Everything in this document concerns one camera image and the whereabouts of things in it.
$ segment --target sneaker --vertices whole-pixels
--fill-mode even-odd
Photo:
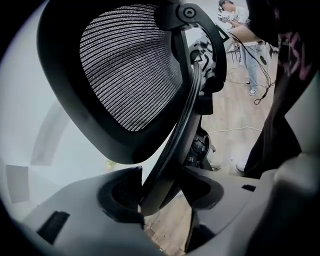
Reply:
[[[235,168],[237,168],[237,170],[239,172],[244,172],[245,171],[245,167],[246,167],[246,164],[245,163],[237,163],[235,165]]]
[[[250,92],[249,92],[249,95],[250,95],[250,96],[255,96],[256,94],[257,94],[257,89],[251,88],[251,89],[250,89]]]

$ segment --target black fabric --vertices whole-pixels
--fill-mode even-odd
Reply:
[[[319,69],[319,51],[315,49],[315,33],[311,31],[316,16],[301,16],[299,3],[247,0],[247,5],[247,27],[271,45],[278,46],[280,42],[273,103],[244,169],[247,177],[259,179],[264,171],[278,168],[301,152],[285,114]]]

